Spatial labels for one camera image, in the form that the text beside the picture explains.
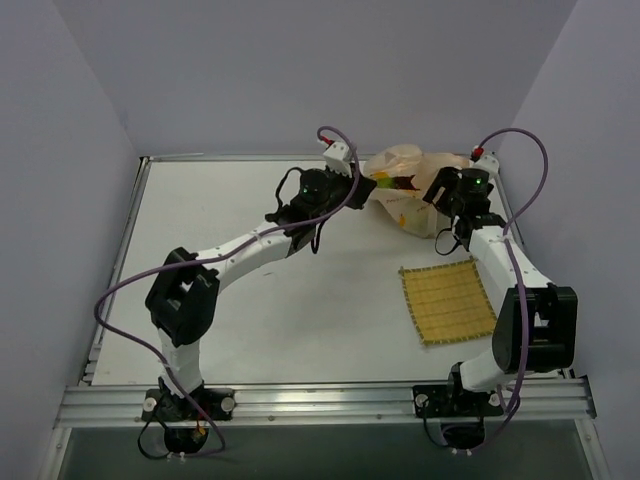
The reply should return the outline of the translucent plastic bag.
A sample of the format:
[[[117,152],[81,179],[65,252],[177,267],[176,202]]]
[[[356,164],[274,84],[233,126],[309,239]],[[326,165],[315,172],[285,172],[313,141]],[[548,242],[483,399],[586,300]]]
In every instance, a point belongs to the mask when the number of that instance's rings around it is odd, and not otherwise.
[[[379,204],[405,232],[420,238],[434,238],[447,227],[447,219],[422,198],[441,168],[469,166],[470,161],[460,155],[424,152],[417,145],[401,144],[366,160],[362,172],[376,181],[370,201]],[[393,189],[392,178],[398,176],[413,176],[416,190]]]

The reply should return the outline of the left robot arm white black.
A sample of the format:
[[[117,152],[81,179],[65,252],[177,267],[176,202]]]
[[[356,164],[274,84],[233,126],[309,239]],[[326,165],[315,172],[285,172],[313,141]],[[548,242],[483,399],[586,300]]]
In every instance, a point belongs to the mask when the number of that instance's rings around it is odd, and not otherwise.
[[[324,216],[339,206],[360,210],[376,187],[361,176],[355,180],[327,167],[295,169],[298,193],[277,200],[273,213],[250,233],[207,251],[176,248],[165,260],[175,270],[156,277],[145,306],[158,331],[164,368],[160,385],[169,392],[166,408],[179,419],[194,417],[202,405],[200,339],[210,329],[218,296],[234,281],[271,262],[284,260],[311,245],[318,249]]]

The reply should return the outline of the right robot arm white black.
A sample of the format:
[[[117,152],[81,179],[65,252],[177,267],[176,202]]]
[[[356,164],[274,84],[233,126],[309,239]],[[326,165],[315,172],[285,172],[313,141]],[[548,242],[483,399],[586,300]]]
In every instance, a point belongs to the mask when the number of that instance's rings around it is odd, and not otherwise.
[[[480,393],[528,373],[572,365],[578,297],[540,272],[517,245],[508,222],[492,212],[490,175],[478,168],[444,167],[423,199],[450,221],[455,244],[476,262],[496,324],[490,347],[453,368],[459,378],[444,388],[455,412],[469,411]]]

